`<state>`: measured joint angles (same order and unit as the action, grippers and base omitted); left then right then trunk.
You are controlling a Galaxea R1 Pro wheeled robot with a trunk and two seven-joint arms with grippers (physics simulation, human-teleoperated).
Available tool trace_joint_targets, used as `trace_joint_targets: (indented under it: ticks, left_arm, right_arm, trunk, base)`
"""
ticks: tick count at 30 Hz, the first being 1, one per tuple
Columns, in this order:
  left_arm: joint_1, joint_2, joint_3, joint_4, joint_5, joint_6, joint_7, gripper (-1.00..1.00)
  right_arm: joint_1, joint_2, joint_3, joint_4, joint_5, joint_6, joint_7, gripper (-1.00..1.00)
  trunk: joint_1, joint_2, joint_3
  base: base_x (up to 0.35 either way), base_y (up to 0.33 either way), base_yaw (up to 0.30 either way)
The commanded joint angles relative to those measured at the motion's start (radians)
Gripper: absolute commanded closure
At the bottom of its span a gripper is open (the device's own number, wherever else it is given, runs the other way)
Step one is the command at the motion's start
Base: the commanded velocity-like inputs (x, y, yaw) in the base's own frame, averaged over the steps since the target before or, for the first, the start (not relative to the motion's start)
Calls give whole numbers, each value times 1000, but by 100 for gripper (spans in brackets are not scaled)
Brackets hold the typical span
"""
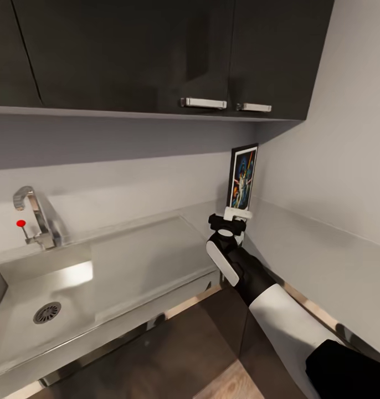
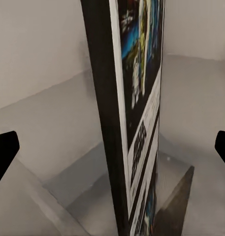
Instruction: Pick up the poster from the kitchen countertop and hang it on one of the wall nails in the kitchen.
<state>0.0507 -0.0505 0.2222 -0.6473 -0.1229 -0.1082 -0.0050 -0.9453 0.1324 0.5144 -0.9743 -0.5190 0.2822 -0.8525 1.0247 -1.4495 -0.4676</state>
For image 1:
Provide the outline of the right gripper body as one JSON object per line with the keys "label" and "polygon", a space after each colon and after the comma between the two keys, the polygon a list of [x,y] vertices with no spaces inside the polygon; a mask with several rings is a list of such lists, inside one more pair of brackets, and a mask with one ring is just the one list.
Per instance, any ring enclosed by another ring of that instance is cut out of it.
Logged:
{"label": "right gripper body", "polygon": [[241,232],[243,229],[243,221],[239,221],[239,220],[235,220],[235,219],[233,219],[232,221],[226,221],[226,220],[224,220],[223,217],[213,214],[210,228],[217,231],[217,228],[221,225],[230,226],[233,229],[235,236],[241,235]]}

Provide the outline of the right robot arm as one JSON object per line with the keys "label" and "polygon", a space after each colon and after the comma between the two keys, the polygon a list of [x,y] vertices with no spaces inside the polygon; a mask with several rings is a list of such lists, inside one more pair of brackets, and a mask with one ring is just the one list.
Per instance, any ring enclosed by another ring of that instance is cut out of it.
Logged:
{"label": "right robot arm", "polygon": [[380,399],[380,362],[348,348],[308,313],[234,236],[246,230],[247,210],[211,215],[206,243],[212,261],[237,290],[285,368],[308,399]]}

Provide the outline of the poster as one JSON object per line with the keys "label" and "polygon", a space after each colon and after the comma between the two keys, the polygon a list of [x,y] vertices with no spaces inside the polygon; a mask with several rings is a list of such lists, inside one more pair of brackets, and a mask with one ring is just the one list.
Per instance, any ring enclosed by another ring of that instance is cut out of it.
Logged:
{"label": "poster", "polygon": [[[227,207],[249,210],[259,144],[232,148]],[[233,219],[247,222],[247,219]]]}

